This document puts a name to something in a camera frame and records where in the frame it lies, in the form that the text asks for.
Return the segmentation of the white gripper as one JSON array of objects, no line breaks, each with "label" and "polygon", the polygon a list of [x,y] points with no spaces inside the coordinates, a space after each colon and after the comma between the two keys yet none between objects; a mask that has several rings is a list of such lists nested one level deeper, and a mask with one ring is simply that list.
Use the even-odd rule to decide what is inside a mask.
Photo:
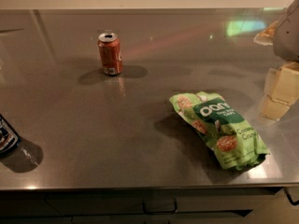
[{"label": "white gripper", "polygon": [[290,61],[278,69],[269,69],[259,107],[263,117],[280,120],[299,99],[299,0],[293,0],[279,20],[258,33],[253,41],[273,45],[278,57]]}]

